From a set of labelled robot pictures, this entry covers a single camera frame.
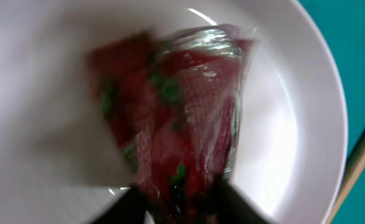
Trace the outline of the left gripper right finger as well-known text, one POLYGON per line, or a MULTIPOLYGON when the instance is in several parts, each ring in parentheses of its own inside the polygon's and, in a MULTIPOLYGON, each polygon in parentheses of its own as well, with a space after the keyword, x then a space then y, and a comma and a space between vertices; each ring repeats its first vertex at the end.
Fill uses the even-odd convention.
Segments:
POLYGON ((215 208, 219 224, 269 224, 222 176, 215 179, 215 208))

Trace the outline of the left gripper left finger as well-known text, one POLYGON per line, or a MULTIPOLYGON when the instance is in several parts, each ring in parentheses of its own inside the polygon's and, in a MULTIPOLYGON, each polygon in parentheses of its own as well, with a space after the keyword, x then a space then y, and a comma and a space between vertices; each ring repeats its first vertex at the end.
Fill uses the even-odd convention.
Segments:
POLYGON ((132 185, 107 211, 91 224, 144 224, 148 199, 132 185))

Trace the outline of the red snack wrapper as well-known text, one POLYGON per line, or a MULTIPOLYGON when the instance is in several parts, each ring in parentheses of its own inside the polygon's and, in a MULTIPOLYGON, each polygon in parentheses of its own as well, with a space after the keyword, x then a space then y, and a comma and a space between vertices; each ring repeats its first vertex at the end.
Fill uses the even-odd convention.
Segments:
POLYGON ((258 40, 230 24, 129 35, 86 54, 93 94, 156 223, 218 223, 258 40))

